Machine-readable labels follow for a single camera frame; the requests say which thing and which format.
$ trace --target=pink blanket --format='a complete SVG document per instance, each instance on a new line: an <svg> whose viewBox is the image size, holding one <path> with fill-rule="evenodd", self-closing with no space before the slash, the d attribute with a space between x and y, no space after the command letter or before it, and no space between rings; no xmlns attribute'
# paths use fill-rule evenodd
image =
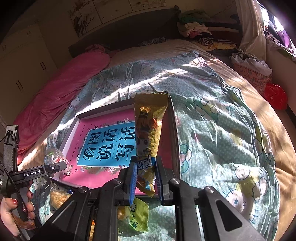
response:
<svg viewBox="0 0 296 241"><path fill-rule="evenodd" d="M26 151L66 109L88 80L106 68L109 62L110 57L105 54L103 47L83 53L60 68L34 96L14 121L14 125L19 125L20 135L18 164L22 162Z"/></svg>

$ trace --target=red plastic bag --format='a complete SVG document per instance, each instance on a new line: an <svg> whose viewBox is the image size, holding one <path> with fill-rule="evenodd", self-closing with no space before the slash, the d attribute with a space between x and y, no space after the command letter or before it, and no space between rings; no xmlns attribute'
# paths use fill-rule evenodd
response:
<svg viewBox="0 0 296 241"><path fill-rule="evenodd" d="M278 85L267 83L263 97L277 110L287 108L288 97L282 87Z"/></svg>

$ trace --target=cabinet handle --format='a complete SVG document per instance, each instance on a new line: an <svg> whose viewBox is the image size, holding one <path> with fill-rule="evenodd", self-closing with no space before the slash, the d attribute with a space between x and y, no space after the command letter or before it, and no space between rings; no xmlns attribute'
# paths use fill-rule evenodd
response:
<svg viewBox="0 0 296 241"><path fill-rule="evenodd" d="M20 86L22 87L22 84L20 83L20 81L18 80L18 83L20 84ZM22 87L22 89L23 89L23 87Z"/></svg>
<svg viewBox="0 0 296 241"><path fill-rule="evenodd" d="M15 84L17 85L17 87L19 88L19 90L20 90L20 87L18 86L18 84L15 82ZM20 90L21 91L21 90Z"/></svg>

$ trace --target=metal screw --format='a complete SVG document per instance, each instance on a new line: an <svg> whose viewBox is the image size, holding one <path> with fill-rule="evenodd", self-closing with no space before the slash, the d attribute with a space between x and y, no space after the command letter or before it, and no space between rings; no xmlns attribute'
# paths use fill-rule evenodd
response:
<svg viewBox="0 0 296 241"><path fill-rule="evenodd" d="M78 189L78 191L81 192L81 193L85 193L87 191L87 189L88 189L87 187L80 187Z"/></svg>
<svg viewBox="0 0 296 241"><path fill-rule="evenodd" d="M206 186L205 191L208 192L208 193L213 193L215 190L214 190L214 188L212 186Z"/></svg>
<svg viewBox="0 0 296 241"><path fill-rule="evenodd" d="M114 178L114 179L113 179L113 182L114 182L115 184L119 184L119 183L121 183L121 180L120 180L119 178Z"/></svg>
<svg viewBox="0 0 296 241"><path fill-rule="evenodd" d="M180 183L180 180L177 179L177 178L172 178L172 179L170 180L170 182L173 183L173 184L179 184L179 183Z"/></svg>

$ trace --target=curtain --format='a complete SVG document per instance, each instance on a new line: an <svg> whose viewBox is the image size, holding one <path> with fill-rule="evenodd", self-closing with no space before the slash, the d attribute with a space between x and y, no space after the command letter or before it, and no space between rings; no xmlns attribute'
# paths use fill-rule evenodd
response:
<svg viewBox="0 0 296 241"><path fill-rule="evenodd" d="M237 14L242 24L243 38L239 46L247 53L255 55L259 60L266 59L266 40L261 25L260 6L256 0L235 0Z"/></svg>

